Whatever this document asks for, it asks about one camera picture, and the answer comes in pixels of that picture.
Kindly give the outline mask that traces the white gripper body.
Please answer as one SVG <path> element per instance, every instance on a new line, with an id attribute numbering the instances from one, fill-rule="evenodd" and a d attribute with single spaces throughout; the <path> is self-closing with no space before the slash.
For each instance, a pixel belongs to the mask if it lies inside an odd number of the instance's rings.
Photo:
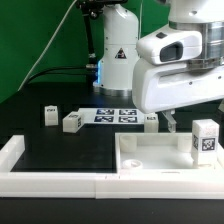
<path id="1" fill-rule="evenodd" d="M 224 66 L 189 71 L 186 63 L 154 66 L 140 59 L 134 67 L 132 100 L 143 113 L 223 98 Z"/>

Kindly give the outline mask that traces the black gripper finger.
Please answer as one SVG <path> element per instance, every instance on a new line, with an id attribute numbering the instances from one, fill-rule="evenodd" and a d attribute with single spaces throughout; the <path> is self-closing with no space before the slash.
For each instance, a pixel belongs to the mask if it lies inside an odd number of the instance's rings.
<path id="1" fill-rule="evenodd" d="M 176 120 L 174 119 L 175 111 L 174 110 L 166 110 L 166 111 L 163 111 L 162 114 L 167 120 L 168 130 L 171 133 L 175 133 L 176 132 Z"/>

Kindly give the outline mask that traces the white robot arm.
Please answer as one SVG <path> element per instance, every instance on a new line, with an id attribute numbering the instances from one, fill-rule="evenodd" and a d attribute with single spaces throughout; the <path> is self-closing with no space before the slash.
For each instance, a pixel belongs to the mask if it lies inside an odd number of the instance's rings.
<path id="1" fill-rule="evenodd" d="M 130 96 L 143 113 L 161 112 L 171 132 L 180 107 L 224 98 L 224 0 L 156 0 L 168 24 L 138 38 L 138 19 L 121 4 L 103 5 L 104 55 L 94 90 Z"/>

